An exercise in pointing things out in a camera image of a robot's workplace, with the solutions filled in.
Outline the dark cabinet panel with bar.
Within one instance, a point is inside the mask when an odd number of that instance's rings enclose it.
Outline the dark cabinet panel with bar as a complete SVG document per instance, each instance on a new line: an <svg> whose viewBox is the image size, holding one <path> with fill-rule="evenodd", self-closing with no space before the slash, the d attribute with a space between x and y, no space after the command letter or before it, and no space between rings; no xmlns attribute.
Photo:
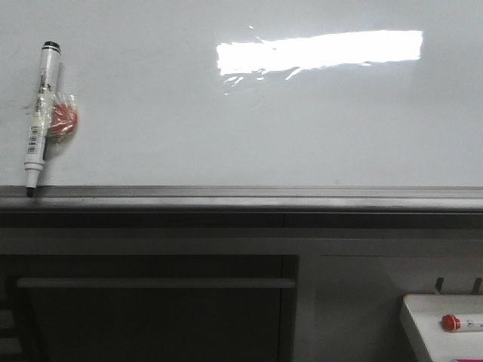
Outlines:
<svg viewBox="0 0 483 362"><path fill-rule="evenodd" d="M288 361L295 256L3 256L3 361Z"/></svg>

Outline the left black tray hook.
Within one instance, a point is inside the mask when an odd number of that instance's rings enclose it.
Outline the left black tray hook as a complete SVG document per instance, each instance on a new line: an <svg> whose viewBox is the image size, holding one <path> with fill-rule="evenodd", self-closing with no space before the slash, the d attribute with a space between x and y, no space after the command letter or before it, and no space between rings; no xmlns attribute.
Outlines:
<svg viewBox="0 0 483 362"><path fill-rule="evenodd" d="M435 295L440 295L444 285L445 279L443 277L438 277L435 280L434 293Z"/></svg>

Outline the white marker tray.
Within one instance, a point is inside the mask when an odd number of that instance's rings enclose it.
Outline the white marker tray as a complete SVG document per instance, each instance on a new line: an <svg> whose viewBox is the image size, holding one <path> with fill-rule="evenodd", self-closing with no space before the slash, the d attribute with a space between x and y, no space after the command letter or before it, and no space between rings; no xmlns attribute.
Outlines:
<svg viewBox="0 0 483 362"><path fill-rule="evenodd" d="M446 314L482 314L482 296L408 294L403 297L400 321L416 360L482 357L482 332L445 332L441 318Z"/></svg>

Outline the white black-tipped whiteboard marker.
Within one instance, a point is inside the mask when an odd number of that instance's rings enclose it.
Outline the white black-tipped whiteboard marker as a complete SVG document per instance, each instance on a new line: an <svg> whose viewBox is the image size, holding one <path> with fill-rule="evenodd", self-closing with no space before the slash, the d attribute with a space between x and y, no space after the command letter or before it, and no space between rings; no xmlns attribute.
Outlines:
<svg viewBox="0 0 483 362"><path fill-rule="evenodd" d="M38 85L33 101L32 123L24 161L28 198L35 194L38 178L44 170L47 135L54 109L54 93L57 91L60 74L60 56L61 49L58 43L46 41L42 45Z"/></svg>

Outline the grey aluminium whiteboard frame rail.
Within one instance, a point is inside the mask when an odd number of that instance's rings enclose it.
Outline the grey aluminium whiteboard frame rail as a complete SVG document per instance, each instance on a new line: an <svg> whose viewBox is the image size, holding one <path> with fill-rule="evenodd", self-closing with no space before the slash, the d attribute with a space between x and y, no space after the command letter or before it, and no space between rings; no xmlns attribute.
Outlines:
<svg viewBox="0 0 483 362"><path fill-rule="evenodd" d="M21 186L1 189L6 226L479 229L479 187Z"/></svg>

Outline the black tray hook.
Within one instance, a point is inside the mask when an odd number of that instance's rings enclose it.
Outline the black tray hook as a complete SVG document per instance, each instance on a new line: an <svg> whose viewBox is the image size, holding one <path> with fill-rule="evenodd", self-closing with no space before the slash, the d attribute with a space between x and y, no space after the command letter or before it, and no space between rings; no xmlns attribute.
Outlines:
<svg viewBox="0 0 483 362"><path fill-rule="evenodd" d="M483 284L483 279L482 278L476 278L472 287L472 294L473 295L478 295L480 294L481 288Z"/></svg>
<svg viewBox="0 0 483 362"><path fill-rule="evenodd" d="M435 295L440 295L444 285L445 279L443 277L438 277L435 280L434 293Z"/></svg>

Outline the white whiteboard surface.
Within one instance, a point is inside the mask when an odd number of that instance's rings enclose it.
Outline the white whiteboard surface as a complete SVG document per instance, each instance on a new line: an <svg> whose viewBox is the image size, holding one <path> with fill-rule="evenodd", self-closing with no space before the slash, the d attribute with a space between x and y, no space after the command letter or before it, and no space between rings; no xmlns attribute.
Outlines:
<svg viewBox="0 0 483 362"><path fill-rule="evenodd" d="M78 101L46 186L480 186L480 1L3 1L1 182L39 53Z"/></svg>

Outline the red round magnet with tape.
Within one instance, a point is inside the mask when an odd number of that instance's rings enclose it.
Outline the red round magnet with tape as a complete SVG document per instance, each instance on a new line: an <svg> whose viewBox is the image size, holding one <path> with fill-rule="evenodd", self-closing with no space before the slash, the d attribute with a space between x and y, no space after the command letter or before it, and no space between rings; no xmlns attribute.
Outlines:
<svg viewBox="0 0 483 362"><path fill-rule="evenodd" d="M53 93L53 109L50 114L47 138L62 143L75 134L79 113L76 98L71 94Z"/></svg>

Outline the right black tray hook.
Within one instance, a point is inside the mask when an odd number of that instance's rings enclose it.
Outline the right black tray hook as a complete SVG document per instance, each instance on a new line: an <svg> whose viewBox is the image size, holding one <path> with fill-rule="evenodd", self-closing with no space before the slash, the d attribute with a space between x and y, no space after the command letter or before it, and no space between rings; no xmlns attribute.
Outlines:
<svg viewBox="0 0 483 362"><path fill-rule="evenodd" d="M472 294L473 295L478 295L480 294L481 288L483 284L483 279L482 278L476 278L472 287Z"/></svg>

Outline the red-capped white marker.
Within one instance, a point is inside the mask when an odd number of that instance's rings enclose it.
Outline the red-capped white marker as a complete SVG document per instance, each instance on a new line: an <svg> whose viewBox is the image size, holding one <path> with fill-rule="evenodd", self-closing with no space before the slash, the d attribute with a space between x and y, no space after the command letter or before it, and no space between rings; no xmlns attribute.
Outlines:
<svg viewBox="0 0 483 362"><path fill-rule="evenodd" d="M446 314L441 318L441 327L449 333L481 332L482 314Z"/></svg>

